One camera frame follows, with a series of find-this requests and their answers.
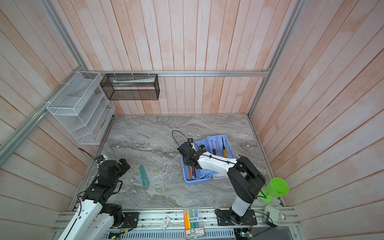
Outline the orange handled tool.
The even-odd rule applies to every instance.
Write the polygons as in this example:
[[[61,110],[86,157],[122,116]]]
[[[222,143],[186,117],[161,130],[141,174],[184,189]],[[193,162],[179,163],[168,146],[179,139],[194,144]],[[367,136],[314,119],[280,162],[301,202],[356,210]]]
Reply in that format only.
[[[193,174],[192,174],[192,171],[191,171],[191,167],[188,166],[188,171],[189,171],[189,177],[190,177],[190,181],[193,180]]]

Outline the teal utility knife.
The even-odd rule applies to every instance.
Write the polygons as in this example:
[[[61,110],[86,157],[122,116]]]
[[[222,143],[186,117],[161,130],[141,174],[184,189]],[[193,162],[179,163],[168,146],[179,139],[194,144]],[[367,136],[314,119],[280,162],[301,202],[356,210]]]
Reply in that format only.
[[[143,165],[140,165],[139,170],[142,178],[143,187],[144,189],[147,189],[150,183],[149,183],[149,178],[147,176],[146,170]]]

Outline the white blue tool box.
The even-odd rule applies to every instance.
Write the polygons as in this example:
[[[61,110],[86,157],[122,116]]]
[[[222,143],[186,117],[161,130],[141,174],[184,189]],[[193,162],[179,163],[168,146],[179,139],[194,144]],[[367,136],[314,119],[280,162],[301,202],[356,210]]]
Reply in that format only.
[[[227,150],[228,157],[223,157],[223,143],[222,138],[224,138],[225,146]],[[214,155],[212,151],[211,140],[217,143],[217,152],[218,155]],[[202,169],[196,170],[196,178],[193,176],[193,180],[190,181],[188,166],[184,164],[184,159],[182,157],[182,168],[184,174],[184,181],[187,185],[200,184],[209,181],[210,179],[220,180],[228,178],[228,171],[230,168],[234,167],[237,163],[230,144],[228,143],[228,138],[226,135],[217,135],[207,137],[203,140],[195,141],[193,144],[190,144],[191,147],[198,151],[200,145],[205,145],[206,152],[204,152],[198,162],[201,165]]]

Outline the small yellow black screwdriver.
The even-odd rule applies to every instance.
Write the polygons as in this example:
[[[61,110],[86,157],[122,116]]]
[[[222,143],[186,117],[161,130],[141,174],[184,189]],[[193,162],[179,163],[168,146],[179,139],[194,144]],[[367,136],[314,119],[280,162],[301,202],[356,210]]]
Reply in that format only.
[[[222,143],[223,143],[223,147],[222,147],[222,149],[223,149],[223,157],[227,158],[228,154],[227,154],[224,138],[222,138]]]

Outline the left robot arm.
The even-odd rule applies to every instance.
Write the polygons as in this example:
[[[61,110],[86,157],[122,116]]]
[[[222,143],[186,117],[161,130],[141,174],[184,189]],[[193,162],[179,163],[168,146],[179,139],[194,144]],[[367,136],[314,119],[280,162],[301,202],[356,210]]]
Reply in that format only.
[[[100,240],[110,228],[124,224],[122,206],[108,204],[115,189],[131,166],[126,159],[105,160],[98,167],[98,175],[84,191],[80,206],[67,225],[60,240]]]

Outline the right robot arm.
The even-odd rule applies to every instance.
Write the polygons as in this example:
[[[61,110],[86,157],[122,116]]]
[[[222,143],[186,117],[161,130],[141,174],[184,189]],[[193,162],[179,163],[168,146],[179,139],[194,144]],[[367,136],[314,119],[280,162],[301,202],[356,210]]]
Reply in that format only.
[[[184,163],[196,169],[207,169],[228,176],[237,197],[230,207],[232,221],[240,222],[266,183],[265,177],[245,156],[229,159],[205,150],[194,150],[189,143],[177,148]]]

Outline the highlighter marker pack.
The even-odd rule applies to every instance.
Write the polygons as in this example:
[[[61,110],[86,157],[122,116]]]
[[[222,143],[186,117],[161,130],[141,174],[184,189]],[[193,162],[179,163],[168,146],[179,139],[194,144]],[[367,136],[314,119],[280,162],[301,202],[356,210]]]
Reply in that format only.
[[[200,206],[183,209],[186,240],[205,237],[204,219]]]

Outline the white paper tag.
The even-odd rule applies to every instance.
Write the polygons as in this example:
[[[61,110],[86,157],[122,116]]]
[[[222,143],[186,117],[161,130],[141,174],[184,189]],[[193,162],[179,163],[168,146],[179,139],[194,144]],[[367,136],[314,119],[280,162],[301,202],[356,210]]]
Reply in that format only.
[[[160,224],[160,228],[161,228],[162,230],[165,230],[165,229],[168,227],[168,225],[169,225],[169,223],[170,223],[171,220],[172,220],[172,219],[171,219],[169,216],[166,216],[166,217],[162,220],[162,222],[161,222],[161,224]]]

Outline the black mesh basket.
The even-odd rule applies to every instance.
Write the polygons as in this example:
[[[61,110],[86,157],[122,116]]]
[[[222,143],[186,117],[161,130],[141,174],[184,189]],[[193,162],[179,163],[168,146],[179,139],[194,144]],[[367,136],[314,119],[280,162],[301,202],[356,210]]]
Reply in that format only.
[[[156,74],[105,74],[101,87],[112,101],[159,99],[160,86]]]

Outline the green plastic cup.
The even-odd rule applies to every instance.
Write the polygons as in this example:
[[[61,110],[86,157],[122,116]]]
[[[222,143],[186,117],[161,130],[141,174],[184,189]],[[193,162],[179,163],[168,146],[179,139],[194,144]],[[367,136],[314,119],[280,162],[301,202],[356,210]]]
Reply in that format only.
[[[290,187],[287,182],[276,177],[271,179],[271,181],[267,184],[266,189],[262,189],[259,192],[258,197],[265,203],[271,203],[274,198],[285,196],[289,193],[289,191]]]

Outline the white power box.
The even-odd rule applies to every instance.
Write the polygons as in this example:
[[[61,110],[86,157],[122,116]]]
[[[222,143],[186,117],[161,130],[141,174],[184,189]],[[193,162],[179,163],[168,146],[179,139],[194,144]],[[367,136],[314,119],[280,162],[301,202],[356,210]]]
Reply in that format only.
[[[264,208],[263,222],[272,228],[278,227],[280,222],[285,220],[286,217],[283,212],[276,207],[266,205]]]

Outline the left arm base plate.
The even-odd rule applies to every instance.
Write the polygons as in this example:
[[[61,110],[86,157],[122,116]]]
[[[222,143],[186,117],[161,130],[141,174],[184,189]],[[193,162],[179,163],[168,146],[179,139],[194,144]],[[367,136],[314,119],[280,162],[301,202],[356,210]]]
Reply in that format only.
[[[134,229],[138,226],[139,212],[123,212],[122,214],[108,214],[109,218],[114,221],[112,228],[128,228]]]

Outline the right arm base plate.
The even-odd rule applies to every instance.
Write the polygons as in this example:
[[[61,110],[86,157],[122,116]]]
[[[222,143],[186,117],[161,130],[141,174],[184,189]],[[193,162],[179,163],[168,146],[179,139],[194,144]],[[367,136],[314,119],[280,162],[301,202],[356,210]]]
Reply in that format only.
[[[240,226],[240,225],[257,225],[255,211],[248,209],[244,216],[239,217],[232,209],[220,210],[216,209],[217,222],[219,226]]]

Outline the aluminium frame rail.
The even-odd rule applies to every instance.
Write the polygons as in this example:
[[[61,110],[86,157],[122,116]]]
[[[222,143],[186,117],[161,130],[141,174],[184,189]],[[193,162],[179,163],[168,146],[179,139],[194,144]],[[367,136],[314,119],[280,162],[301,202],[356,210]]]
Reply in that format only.
[[[268,70],[240,70],[240,71],[98,71],[105,74],[127,74],[131,76],[157,75],[158,77],[266,77]]]

